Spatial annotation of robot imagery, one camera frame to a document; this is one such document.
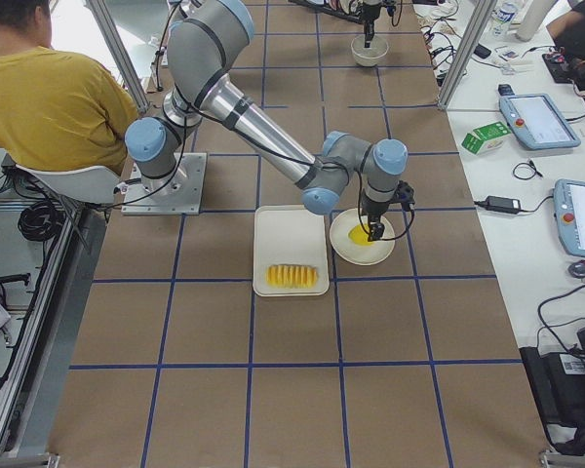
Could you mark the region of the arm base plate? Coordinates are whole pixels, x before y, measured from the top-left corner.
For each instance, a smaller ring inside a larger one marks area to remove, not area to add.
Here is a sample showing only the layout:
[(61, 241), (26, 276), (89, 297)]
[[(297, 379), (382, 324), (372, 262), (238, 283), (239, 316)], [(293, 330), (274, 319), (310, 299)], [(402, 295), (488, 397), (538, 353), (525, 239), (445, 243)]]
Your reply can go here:
[(176, 152), (163, 163), (134, 162), (133, 177), (140, 182), (128, 187), (123, 215), (197, 215), (200, 211), (208, 155)]

